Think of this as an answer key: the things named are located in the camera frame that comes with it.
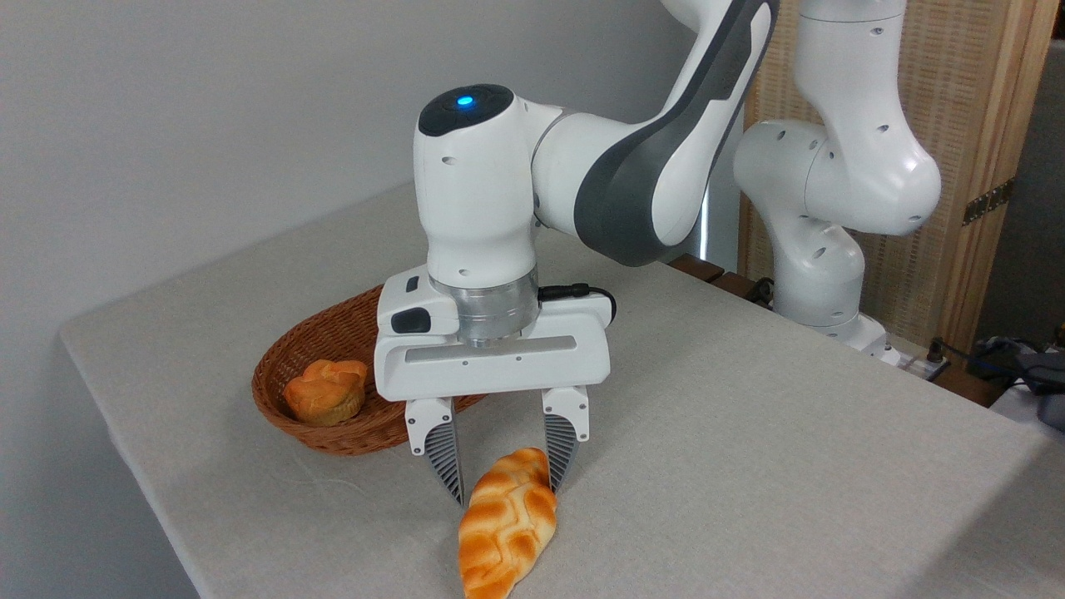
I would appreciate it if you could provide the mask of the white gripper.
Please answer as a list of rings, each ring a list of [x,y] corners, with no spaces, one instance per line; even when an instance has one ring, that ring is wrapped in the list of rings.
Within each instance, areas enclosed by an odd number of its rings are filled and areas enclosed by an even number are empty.
[[[404,420],[412,453],[429,462],[463,507],[465,486],[450,396],[546,389],[542,410],[548,486],[558,493],[579,443],[589,437],[583,385],[599,384],[610,372],[605,335],[610,322],[612,302],[597,293],[548,300],[532,325],[517,337],[474,349],[458,340],[455,300],[431,287],[427,268],[405,270],[387,279],[378,300],[376,390],[388,401],[408,401]]]

